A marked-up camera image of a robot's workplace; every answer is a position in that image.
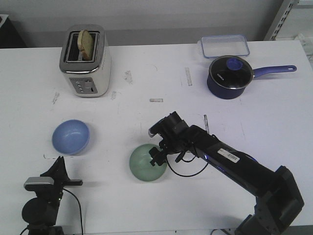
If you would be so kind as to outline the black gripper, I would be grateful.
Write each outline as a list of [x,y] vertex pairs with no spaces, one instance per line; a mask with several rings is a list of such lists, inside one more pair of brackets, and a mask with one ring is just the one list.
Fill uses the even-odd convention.
[[48,177],[51,178],[54,183],[55,190],[61,192],[65,187],[74,187],[74,186],[82,186],[82,179],[70,179],[65,165],[65,159],[63,156],[59,156],[57,160],[54,162],[50,171],[42,173],[40,177]]
[[181,152],[192,152],[190,141],[183,137],[183,134],[189,129],[189,126],[180,118],[176,111],[162,118],[157,123],[162,127],[159,142],[160,150],[153,147],[149,150],[151,156],[150,164],[152,166],[162,166],[167,163],[167,155]]

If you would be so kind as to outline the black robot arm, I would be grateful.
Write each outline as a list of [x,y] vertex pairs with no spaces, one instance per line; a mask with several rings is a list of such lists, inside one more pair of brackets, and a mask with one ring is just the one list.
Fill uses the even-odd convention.
[[149,154],[151,165],[162,165],[167,156],[177,154],[176,162],[187,151],[203,159],[256,197],[254,214],[235,230],[236,235],[280,235],[301,212],[304,201],[293,174],[285,166],[272,171],[250,155],[238,151],[198,126],[188,126],[176,112],[149,129],[159,134],[159,148]]
[[63,235],[62,226],[57,226],[57,215],[66,187],[81,186],[81,179],[68,177],[65,159],[59,156],[51,168],[38,177],[29,177],[24,188],[36,197],[30,199],[22,209],[22,218],[28,224],[29,235]]

